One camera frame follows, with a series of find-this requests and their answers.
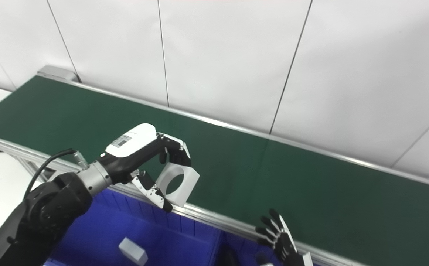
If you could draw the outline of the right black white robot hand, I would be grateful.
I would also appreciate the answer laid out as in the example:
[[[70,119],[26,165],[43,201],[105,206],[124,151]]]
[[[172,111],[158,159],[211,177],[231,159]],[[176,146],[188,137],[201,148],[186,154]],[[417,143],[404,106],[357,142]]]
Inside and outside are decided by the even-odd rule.
[[[272,249],[284,266],[313,266],[310,252],[302,254],[297,249],[284,218],[273,208],[269,209],[269,214],[269,217],[260,217],[265,227],[255,227],[255,232],[259,234],[256,242]]]

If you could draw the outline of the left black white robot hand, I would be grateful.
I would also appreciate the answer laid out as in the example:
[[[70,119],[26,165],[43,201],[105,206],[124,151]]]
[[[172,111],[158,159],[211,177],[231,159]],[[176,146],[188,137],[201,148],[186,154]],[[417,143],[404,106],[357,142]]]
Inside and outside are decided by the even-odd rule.
[[[111,142],[97,161],[106,170],[113,184],[131,182],[145,197],[165,212],[173,206],[145,170],[139,170],[155,156],[160,163],[190,167],[191,156],[179,138],[157,132],[150,123],[141,123]]]

